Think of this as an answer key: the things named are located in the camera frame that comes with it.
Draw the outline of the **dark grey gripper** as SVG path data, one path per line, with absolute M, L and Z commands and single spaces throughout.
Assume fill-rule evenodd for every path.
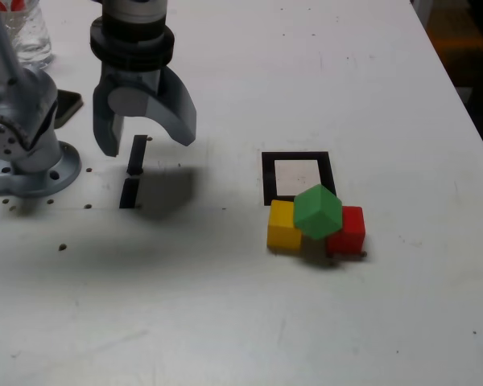
M 93 133 L 106 156 L 117 156 L 123 117 L 145 117 L 183 146 L 196 139 L 196 107 L 183 81 L 168 67 L 131 72 L 101 65 L 93 92 Z

